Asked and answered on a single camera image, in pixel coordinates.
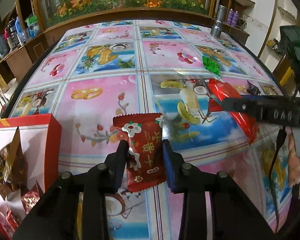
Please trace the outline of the person right hand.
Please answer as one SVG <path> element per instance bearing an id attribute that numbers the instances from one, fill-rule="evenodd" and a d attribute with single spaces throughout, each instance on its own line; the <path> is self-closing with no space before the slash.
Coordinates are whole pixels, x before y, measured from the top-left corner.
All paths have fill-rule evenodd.
<path id="1" fill-rule="evenodd" d="M 300 183 L 300 158 L 296 154 L 294 137 L 288 137 L 288 185 L 293 187 Z"/>

